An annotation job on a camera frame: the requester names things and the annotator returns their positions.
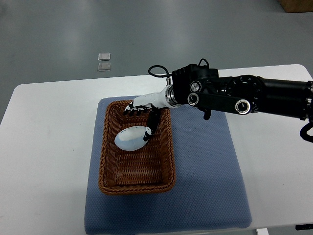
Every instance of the wicker basket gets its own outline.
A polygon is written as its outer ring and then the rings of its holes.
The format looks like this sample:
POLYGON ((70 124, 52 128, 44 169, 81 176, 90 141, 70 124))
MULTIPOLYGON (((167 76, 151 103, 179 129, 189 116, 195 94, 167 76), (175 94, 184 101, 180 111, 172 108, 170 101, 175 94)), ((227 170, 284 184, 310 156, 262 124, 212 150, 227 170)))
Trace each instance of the wicker basket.
POLYGON ((176 180, 170 111, 162 110, 157 131, 143 148, 128 152, 115 145, 115 136, 131 126, 146 126, 149 115, 124 116, 130 102, 114 101, 107 107, 99 188, 108 195, 166 192, 176 180))

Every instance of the metal ring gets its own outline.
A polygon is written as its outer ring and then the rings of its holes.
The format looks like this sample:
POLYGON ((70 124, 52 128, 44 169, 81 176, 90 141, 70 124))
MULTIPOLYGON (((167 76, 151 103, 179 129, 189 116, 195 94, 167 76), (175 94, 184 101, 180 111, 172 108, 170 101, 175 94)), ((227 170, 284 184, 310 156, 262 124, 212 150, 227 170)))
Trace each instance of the metal ring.
POLYGON ((239 114, 245 115, 245 114, 247 114, 247 113, 250 112, 251 105, 250 105, 249 101, 247 101, 246 99, 240 99, 240 100, 238 100, 237 103, 235 104, 235 109, 236 109, 236 111, 237 111, 239 114), (239 106, 241 103, 244 103, 244 104, 247 105, 247 109, 246 109, 246 110, 241 111, 241 110, 239 109, 238 106, 239 106))
POLYGON ((196 94, 196 93, 191 93, 189 94, 189 96, 187 97, 187 101, 188 101, 188 104, 191 105, 191 106, 195 106, 198 102, 199 102, 199 96, 196 94), (190 102, 189 98, 191 96, 195 96, 197 98, 197 101, 196 102, 190 102))

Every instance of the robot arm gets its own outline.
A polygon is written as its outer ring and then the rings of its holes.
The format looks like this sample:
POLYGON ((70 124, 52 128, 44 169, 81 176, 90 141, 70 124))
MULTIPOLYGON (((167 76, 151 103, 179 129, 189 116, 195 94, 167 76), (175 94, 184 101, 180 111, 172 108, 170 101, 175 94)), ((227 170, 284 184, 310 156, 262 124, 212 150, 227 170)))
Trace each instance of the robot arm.
POLYGON ((150 113, 145 141, 154 133, 159 122, 161 108, 177 108, 189 104, 204 112, 204 119, 209 120, 211 111, 222 111, 239 115, 263 112, 275 115, 308 119, 300 136, 313 142, 313 137, 307 132, 313 128, 313 81, 297 82, 264 79, 259 76, 242 75, 238 77, 219 77, 217 69, 210 69, 205 59, 199 64, 190 64, 173 71, 170 84, 170 74, 163 66, 152 66, 148 70, 150 75, 167 77, 167 86, 159 93, 139 96, 125 109, 124 114, 132 116, 141 111, 152 108, 150 113), (166 75, 151 73, 151 69, 161 67, 166 75))

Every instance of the blue cushion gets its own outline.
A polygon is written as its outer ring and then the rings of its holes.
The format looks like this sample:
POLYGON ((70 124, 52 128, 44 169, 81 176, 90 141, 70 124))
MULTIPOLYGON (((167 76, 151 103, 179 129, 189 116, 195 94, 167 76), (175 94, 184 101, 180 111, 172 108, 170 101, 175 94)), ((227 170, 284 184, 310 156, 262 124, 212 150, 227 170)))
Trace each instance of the blue cushion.
POLYGON ((108 196, 98 188, 106 107, 98 105, 85 209, 87 234, 138 234, 246 228, 252 219, 224 113, 171 109, 176 184, 168 192, 108 196))

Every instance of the gray floor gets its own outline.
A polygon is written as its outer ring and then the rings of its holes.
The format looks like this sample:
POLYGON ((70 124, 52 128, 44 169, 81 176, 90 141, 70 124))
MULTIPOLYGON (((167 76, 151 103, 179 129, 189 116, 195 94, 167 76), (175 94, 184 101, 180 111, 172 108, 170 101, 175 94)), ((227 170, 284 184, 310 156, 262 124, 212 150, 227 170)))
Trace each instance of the gray floor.
POLYGON ((203 57, 217 69, 302 64, 313 76, 313 13, 286 14, 277 0, 0 0, 0 121, 19 84, 173 71, 203 57), (97 72, 99 52, 111 52, 111 71, 97 72))

